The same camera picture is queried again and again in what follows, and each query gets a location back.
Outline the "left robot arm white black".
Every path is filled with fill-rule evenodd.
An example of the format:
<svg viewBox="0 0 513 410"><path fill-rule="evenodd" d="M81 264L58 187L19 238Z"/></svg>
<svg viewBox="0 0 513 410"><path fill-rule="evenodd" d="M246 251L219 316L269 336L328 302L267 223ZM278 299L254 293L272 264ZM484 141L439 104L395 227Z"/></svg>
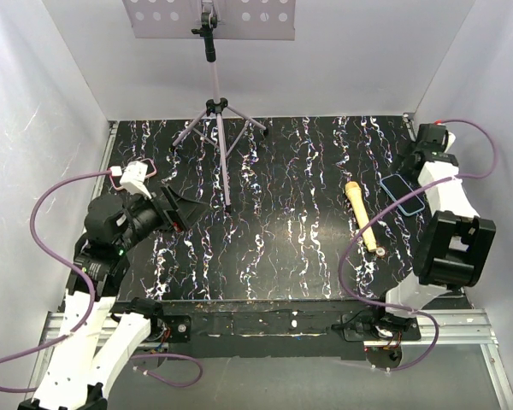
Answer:
<svg viewBox="0 0 513 410"><path fill-rule="evenodd" d="M98 344L130 267L128 252L152 233L188 231L208 208L167 185L150 194L135 188L128 201L106 194L90 202L73 261L90 282L70 274L59 330L62 340L33 397L23 401L21 409L105 409L121 369L142 342L189 341L188 316L166 314L159 302L137 297L104 345Z"/></svg>

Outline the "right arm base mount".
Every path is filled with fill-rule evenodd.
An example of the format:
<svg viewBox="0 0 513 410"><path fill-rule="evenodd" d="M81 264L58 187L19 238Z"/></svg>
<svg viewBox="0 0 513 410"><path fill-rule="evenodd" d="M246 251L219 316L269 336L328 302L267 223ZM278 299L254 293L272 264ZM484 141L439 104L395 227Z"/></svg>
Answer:
<svg viewBox="0 0 513 410"><path fill-rule="evenodd" d="M339 323L331 325L331 330L347 342L413 342L422 337L416 319L399 318L371 310L343 314Z"/></svg>

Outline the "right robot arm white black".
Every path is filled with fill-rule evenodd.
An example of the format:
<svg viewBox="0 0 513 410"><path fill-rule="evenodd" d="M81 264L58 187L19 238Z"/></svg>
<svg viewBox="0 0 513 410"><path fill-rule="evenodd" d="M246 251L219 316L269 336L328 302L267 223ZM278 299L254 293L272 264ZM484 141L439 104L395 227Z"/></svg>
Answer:
<svg viewBox="0 0 513 410"><path fill-rule="evenodd" d="M380 181L405 216L429 206L431 220L413 259L413 271L385 293L386 304L369 321L379 339L404 333L416 324L415 312L450 291L475 286L481 278L496 233L470 204L449 153L455 137L440 123L421 124L415 142L401 155L396 171Z"/></svg>

